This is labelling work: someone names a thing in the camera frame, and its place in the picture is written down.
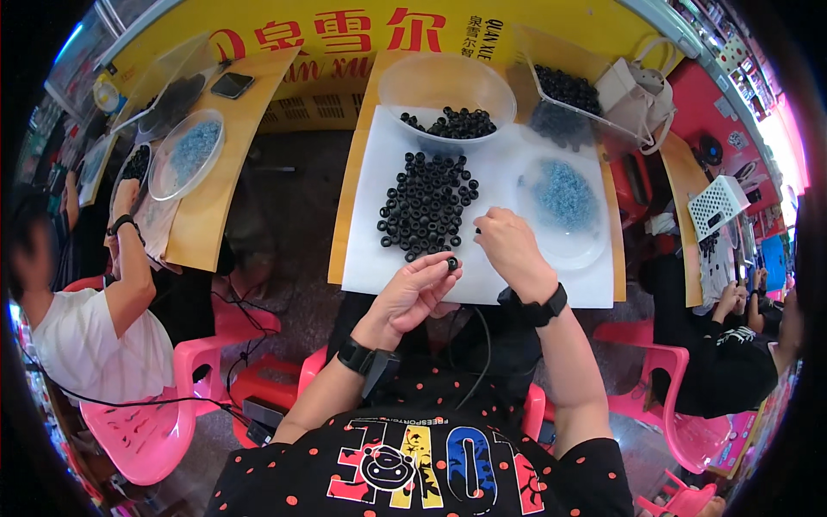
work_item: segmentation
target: black wristwatch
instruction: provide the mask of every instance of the black wristwatch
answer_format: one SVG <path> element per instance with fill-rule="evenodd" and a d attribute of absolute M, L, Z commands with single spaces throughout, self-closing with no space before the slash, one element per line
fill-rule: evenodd
<path fill-rule="evenodd" d="M 339 347 L 339 361 L 351 370 L 365 377 L 362 399 L 366 399 L 374 388 L 396 376 L 400 357 L 387 350 L 371 350 L 348 337 Z"/>
<path fill-rule="evenodd" d="M 541 305 L 537 302 L 524 304 L 517 293 L 513 292 L 510 287 L 506 287 L 497 297 L 497 302 L 509 309 L 514 316 L 521 318 L 531 326 L 545 327 L 552 318 L 559 316 L 563 308 L 566 307 L 568 296 L 566 290 L 563 289 L 563 284 L 558 283 L 557 290 L 545 304 Z"/>
<path fill-rule="evenodd" d="M 136 223 L 135 219 L 133 219 L 132 216 L 129 215 L 128 213 L 125 213 L 121 217 L 119 217 L 112 224 L 112 227 L 110 227 L 106 231 L 106 234 L 109 235 L 110 237 L 116 236 L 117 235 L 117 230 L 118 230 L 118 228 L 121 227 L 122 224 L 131 224 L 132 226 L 134 226 L 135 231 L 138 234 L 138 238 L 141 239 L 141 245 L 146 246 L 146 241 L 144 241 L 144 237 L 141 236 L 141 229 L 138 227 L 138 223 Z"/>

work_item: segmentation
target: white shirt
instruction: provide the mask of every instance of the white shirt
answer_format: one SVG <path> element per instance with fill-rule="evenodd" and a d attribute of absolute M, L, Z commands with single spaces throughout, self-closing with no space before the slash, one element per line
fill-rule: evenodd
<path fill-rule="evenodd" d="M 172 342 L 158 318 L 145 311 L 118 339 L 103 291 L 55 293 L 31 340 L 49 377 L 90 399 L 121 404 L 174 385 Z"/>

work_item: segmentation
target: smartphone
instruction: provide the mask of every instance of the smartphone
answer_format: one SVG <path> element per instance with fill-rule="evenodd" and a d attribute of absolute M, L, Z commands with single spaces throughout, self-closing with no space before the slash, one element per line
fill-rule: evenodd
<path fill-rule="evenodd" d="M 250 88 L 253 81 L 255 81 L 255 79 L 249 75 L 227 72 L 222 75 L 218 81 L 216 81 L 209 91 L 220 97 L 239 98 L 242 93 Z"/>

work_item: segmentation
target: wooden table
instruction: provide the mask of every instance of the wooden table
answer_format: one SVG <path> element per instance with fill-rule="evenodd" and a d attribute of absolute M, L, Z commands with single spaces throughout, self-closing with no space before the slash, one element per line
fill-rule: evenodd
<path fill-rule="evenodd" d="M 255 83 L 238 99 L 218 97 L 209 92 L 222 74 L 210 79 L 192 111 L 212 108 L 224 116 L 225 140 L 213 170 L 190 194 L 181 199 L 170 229 L 164 259 L 180 266 L 215 271 L 218 249 L 227 222 L 232 194 L 241 166 L 247 157 L 261 117 L 276 88 L 293 63 L 299 47 L 260 52 L 235 61 L 227 69 L 251 75 Z"/>
<path fill-rule="evenodd" d="M 353 132 L 351 152 L 347 157 L 345 178 L 342 181 L 342 193 L 339 197 L 339 208 L 336 215 L 336 228 L 333 231 L 333 244 L 330 250 L 330 263 L 327 268 L 327 281 L 331 284 L 341 284 L 345 271 L 345 255 L 347 254 L 347 239 L 351 231 L 351 216 L 353 204 L 356 200 L 356 187 L 359 184 L 362 160 L 365 157 L 367 137 L 376 105 L 379 104 L 379 81 L 382 73 L 393 63 L 407 57 L 410 53 L 397 51 L 380 51 L 376 55 L 370 80 L 367 84 L 365 97 L 362 100 L 359 120 Z M 505 65 L 492 64 L 491 68 L 507 80 Z M 609 164 L 600 163 L 603 173 L 603 185 L 606 200 L 609 204 L 609 225 L 611 227 L 612 259 L 614 265 L 614 301 L 626 301 L 626 265 L 623 248 L 623 230 L 620 226 L 620 211 L 617 194 L 614 191 L 614 181 Z"/>
<path fill-rule="evenodd" d="M 689 215 L 689 194 L 696 196 L 710 185 L 692 149 L 678 135 L 670 132 L 660 149 L 663 166 L 667 170 L 672 197 L 675 199 L 677 223 L 681 228 L 683 247 L 684 281 L 686 282 L 686 307 L 703 305 L 700 288 L 700 255 L 695 225 Z"/>

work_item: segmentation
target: white plastic basket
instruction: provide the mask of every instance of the white plastic basket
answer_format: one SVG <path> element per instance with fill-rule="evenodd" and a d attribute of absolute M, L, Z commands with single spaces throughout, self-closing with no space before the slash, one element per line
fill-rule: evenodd
<path fill-rule="evenodd" d="M 749 200 L 732 176 L 720 175 L 689 202 L 695 234 L 702 241 L 749 206 Z"/>

